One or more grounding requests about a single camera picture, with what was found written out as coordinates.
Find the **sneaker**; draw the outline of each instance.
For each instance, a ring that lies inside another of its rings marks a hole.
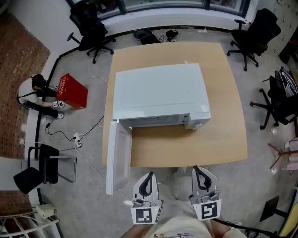
[[[64,114],[63,114],[63,113],[61,113],[61,112],[60,112],[60,113],[58,113],[58,116],[57,116],[57,118],[58,118],[58,119],[63,119],[63,118],[64,118]]]

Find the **table top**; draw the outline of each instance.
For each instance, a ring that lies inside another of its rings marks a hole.
[[[298,222],[298,203],[294,204],[293,207],[291,208],[290,214],[279,236],[285,237],[289,235],[289,233],[297,226],[297,222]]]
[[[211,120],[199,130],[184,125],[134,128],[131,166],[186,167],[247,159],[247,140],[238,89],[219,43],[168,42],[116,50],[105,106],[102,162],[107,164],[116,72],[183,63],[199,63]]]

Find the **white microwave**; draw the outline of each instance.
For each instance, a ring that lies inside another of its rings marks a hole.
[[[140,68],[116,73],[107,159],[107,194],[129,181],[132,129],[184,124],[199,129],[210,120],[199,64]]]

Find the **window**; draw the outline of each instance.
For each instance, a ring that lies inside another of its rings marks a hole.
[[[66,0],[72,6],[81,0]],[[101,19],[145,9],[193,7],[245,17],[250,0],[83,0],[95,3]]]

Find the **concrete floor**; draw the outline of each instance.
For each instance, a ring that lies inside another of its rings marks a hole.
[[[236,48],[230,46],[232,40],[230,34],[214,31],[197,33],[191,29],[178,31],[177,41],[220,42],[225,52]],[[165,33],[166,30],[155,31],[157,37]],[[117,42],[109,43],[109,46],[119,49],[138,44],[139,42],[129,34],[117,38]],[[268,127],[263,131],[259,130],[259,126],[264,122],[266,111],[250,107],[249,102],[253,100],[264,103],[264,98],[258,90],[262,87],[267,91],[269,83],[262,83],[262,80],[274,75],[274,70],[279,70],[283,63],[280,59],[267,54],[257,57],[257,60],[260,67],[256,68],[253,62],[248,60],[248,71],[245,72],[243,71],[242,55],[231,54],[228,57],[244,111],[248,159],[229,164],[210,165],[206,168],[218,178],[224,219],[242,220],[244,225],[278,231],[283,219],[275,215],[258,223],[261,211],[265,201],[277,195],[280,195],[278,207],[286,211],[291,200],[291,188],[297,176],[296,173],[290,176],[287,171],[281,170],[286,165],[286,158],[280,160],[275,166],[278,170],[277,173],[272,174],[269,167],[276,158],[276,154],[268,147],[267,143],[271,142],[277,147],[282,147],[285,141],[294,138],[294,125],[280,125],[276,128],[277,132],[273,134],[271,131],[273,120],[270,118]],[[52,82],[57,84],[62,75],[70,73],[88,88],[88,106],[86,109],[78,111],[63,108],[65,118],[54,120],[51,125],[52,133],[57,130],[67,132],[69,129],[73,129],[79,134],[83,134],[104,115],[107,84],[97,77],[101,76],[108,80],[111,61],[112,55],[106,51],[100,54],[95,65],[92,64],[91,56],[88,57],[85,52],[74,52],[60,60]],[[45,125],[45,122],[41,125],[40,141],[46,141],[53,137],[45,134]],[[67,132],[70,138],[73,137],[73,134],[73,131]],[[79,152],[106,177],[106,167],[102,165],[102,127],[84,137],[82,143],[83,147],[79,149]],[[67,141],[64,137],[55,139],[48,144],[59,150],[74,147],[73,142]],[[129,207],[123,203],[127,199],[120,193],[116,193],[114,196],[106,195],[105,181],[75,150],[65,151],[65,154],[73,154],[78,158],[76,182],[70,184],[60,179],[58,184],[47,186],[41,190],[43,196],[57,207],[64,237],[116,238],[121,236],[132,225]],[[61,170],[68,169],[70,171],[67,166],[69,165],[61,165]],[[171,169],[132,168],[131,183],[123,189],[123,193],[130,197],[134,183],[148,171],[154,171],[158,180],[164,184],[172,180]]]

